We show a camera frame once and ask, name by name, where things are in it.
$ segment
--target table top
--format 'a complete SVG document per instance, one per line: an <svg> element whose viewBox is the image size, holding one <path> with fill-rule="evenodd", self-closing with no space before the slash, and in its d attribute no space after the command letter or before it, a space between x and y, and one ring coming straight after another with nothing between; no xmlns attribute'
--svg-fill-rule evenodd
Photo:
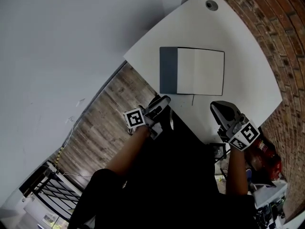
<svg viewBox="0 0 305 229"><path fill-rule="evenodd" d="M159 48L190 47L225 52L222 96L169 94L170 107L204 143L221 142L212 101L235 104L259 127L282 97L269 63L255 38L224 0L188 0L147 32L125 59L159 93Z"/></svg>

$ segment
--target floor plank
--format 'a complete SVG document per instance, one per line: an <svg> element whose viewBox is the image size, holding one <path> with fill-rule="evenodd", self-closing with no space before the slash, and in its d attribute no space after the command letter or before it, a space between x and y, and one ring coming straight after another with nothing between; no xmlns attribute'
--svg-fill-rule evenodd
<svg viewBox="0 0 305 229"><path fill-rule="evenodd" d="M125 64L74 128L58 162L61 172L92 176L104 168L129 138L122 113L138 105L146 107L155 95L149 84ZM57 154L51 155L53 162ZM83 189L90 180L78 176L69 176L69 179Z"/></svg>

